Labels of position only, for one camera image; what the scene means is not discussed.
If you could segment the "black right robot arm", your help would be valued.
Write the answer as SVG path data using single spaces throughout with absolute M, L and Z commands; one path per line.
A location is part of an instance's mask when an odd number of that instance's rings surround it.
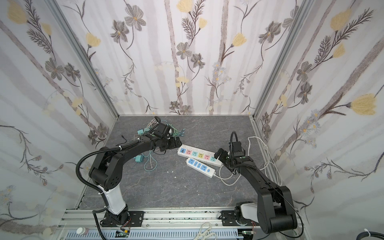
M 229 146 L 229 152 L 220 148 L 214 157 L 231 173 L 244 177 L 257 193 L 255 203 L 236 204 L 235 219 L 238 224 L 253 221 L 265 234 L 296 229 L 298 220 L 290 190 L 271 181 L 256 166 L 254 160 L 246 156 L 241 142 L 230 142 Z

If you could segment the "teal charger with cable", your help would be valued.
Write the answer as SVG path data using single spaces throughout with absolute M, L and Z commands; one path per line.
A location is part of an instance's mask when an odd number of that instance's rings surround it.
M 149 151 L 147 154 L 140 154 L 134 158 L 136 163 L 143 163 L 144 164 L 144 170 L 146 172 L 152 172 L 158 166 L 158 162 L 153 157 L 152 153 L 153 153 L 153 151 Z

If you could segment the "white multicolour power strip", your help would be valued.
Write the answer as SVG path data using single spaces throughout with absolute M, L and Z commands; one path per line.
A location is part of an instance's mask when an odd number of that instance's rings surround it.
M 178 155 L 185 158 L 193 158 L 210 166 L 221 167 L 223 165 L 221 161 L 215 158 L 215 153 L 188 145 L 181 145 L 178 148 Z

